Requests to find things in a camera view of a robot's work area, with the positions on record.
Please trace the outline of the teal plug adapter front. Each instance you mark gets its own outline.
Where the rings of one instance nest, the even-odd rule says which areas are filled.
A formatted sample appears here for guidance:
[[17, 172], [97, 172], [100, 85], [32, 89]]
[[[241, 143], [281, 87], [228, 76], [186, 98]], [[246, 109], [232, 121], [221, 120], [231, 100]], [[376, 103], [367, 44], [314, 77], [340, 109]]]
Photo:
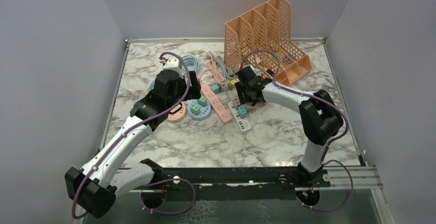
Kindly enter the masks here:
[[244, 119], [247, 117], [247, 110], [244, 106], [239, 106], [237, 111], [238, 111], [238, 115], [241, 119]]

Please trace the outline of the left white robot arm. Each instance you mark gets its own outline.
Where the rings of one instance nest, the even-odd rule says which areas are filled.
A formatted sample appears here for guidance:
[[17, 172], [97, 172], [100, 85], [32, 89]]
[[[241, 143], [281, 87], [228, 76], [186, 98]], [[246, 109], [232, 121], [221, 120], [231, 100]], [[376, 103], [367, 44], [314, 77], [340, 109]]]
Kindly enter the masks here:
[[196, 73], [189, 70], [182, 57], [164, 52], [159, 59], [162, 70], [155, 78], [153, 89], [134, 104], [109, 144], [79, 169], [71, 167], [65, 173], [73, 219], [88, 214], [100, 218], [111, 209], [118, 196], [144, 184], [152, 189], [161, 184], [161, 173], [143, 164], [116, 174], [128, 155], [168, 118], [173, 109], [183, 101], [201, 96]]

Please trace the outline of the dark green plug adapter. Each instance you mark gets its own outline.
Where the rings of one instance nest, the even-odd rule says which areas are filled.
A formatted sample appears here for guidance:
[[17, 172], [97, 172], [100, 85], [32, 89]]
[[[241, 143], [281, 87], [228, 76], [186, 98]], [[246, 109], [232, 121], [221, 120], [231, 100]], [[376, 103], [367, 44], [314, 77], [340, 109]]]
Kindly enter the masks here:
[[198, 103], [200, 106], [205, 107], [205, 106], [207, 106], [208, 100], [207, 100], [207, 98], [206, 98], [205, 96], [201, 96], [201, 97], [197, 100], [197, 103]]

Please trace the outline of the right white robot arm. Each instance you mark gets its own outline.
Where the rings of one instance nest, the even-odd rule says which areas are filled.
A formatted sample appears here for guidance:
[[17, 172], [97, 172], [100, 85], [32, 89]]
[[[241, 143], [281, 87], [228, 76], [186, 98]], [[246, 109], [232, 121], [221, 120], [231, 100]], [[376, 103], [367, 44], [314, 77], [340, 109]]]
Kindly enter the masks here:
[[328, 142], [344, 124], [340, 110], [325, 90], [315, 93], [298, 91], [279, 84], [271, 78], [261, 78], [250, 67], [237, 72], [235, 84], [241, 104], [273, 103], [300, 115], [307, 145], [297, 165], [297, 181], [310, 186], [323, 168], [322, 161]]

